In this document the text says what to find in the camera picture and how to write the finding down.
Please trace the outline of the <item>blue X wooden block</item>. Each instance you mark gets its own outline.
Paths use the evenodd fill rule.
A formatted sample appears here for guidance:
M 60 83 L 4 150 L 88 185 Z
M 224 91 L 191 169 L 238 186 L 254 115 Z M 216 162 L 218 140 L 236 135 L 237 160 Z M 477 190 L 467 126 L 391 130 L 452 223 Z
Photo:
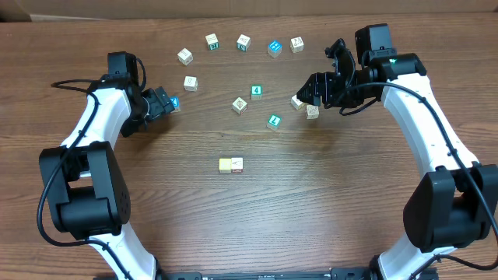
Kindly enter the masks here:
M 180 100 L 177 96 L 172 96 L 170 98 L 171 103 L 174 106 L 174 112 L 180 112 L 181 111 L 181 105 L 180 105 Z

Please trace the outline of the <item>red E wooden block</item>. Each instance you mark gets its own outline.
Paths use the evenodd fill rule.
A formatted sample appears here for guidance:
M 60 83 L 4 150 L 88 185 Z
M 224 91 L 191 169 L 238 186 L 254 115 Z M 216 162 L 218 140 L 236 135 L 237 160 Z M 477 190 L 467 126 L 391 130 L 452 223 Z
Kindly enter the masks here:
M 317 119 L 319 116 L 319 107 L 314 105 L 306 106 L 306 119 Z

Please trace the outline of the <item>wooden block yellow blue side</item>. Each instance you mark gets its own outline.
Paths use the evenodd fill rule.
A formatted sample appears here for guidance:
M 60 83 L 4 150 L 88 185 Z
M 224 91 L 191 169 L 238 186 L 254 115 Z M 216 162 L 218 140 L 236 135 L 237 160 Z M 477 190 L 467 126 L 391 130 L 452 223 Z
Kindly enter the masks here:
M 179 51 L 177 57 L 183 65 L 189 65 L 193 61 L 193 54 L 187 48 Z

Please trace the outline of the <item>number 2 wooden block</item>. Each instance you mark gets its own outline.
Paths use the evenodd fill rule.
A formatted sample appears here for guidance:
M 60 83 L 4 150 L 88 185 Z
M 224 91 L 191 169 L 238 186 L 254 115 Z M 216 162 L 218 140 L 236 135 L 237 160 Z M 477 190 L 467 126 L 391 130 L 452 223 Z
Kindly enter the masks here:
M 242 114 L 247 109 L 247 102 L 241 97 L 237 97 L 232 103 L 232 109 L 238 114 Z

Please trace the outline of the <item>yellow top wooden block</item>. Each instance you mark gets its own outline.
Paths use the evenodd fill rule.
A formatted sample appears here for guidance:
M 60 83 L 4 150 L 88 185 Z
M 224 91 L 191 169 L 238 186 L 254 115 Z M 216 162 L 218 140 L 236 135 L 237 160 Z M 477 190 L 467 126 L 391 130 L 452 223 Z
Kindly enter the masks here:
M 232 159 L 231 158 L 220 158 L 219 159 L 219 172 L 220 173 L 231 173 L 232 172 Z

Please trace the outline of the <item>red D wooden block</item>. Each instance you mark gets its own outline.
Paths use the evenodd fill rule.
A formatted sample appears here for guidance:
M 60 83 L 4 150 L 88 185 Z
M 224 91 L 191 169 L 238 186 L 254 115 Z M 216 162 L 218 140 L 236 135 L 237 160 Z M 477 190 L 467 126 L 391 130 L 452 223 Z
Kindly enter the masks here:
M 231 171 L 233 173 L 242 173 L 244 171 L 244 159 L 242 157 L 231 158 Z

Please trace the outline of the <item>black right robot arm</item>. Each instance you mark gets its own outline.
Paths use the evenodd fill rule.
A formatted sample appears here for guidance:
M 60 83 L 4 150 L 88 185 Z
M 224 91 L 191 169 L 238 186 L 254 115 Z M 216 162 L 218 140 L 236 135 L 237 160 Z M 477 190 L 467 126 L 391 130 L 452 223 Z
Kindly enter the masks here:
M 310 76 L 297 98 L 343 116 L 382 103 L 397 121 L 421 180 L 403 210 L 404 233 L 361 268 L 332 268 L 333 279 L 435 279 L 436 263 L 497 231 L 497 167 L 483 165 L 440 109 L 416 54 L 399 54 L 386 24 L 357 30 L 325 49 L 332 72 Z

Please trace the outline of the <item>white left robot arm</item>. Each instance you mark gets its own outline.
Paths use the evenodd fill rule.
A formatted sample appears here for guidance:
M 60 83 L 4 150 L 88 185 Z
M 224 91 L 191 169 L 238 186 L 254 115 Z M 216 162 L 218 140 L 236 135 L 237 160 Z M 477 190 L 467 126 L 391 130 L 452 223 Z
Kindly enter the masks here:
M 146 70 L 135 55 L 109 53 L 107 63 L 106 74 L 88 80 L 87 105 L 70 136 L 40 154 L 37 228 L 56 247 L 93 247 L 116 279 L 164 279 L 129 222 L 131 199 L 114 147 L 119 136 L 174 112 L 179 102 L 161 87 L 146 88 Z

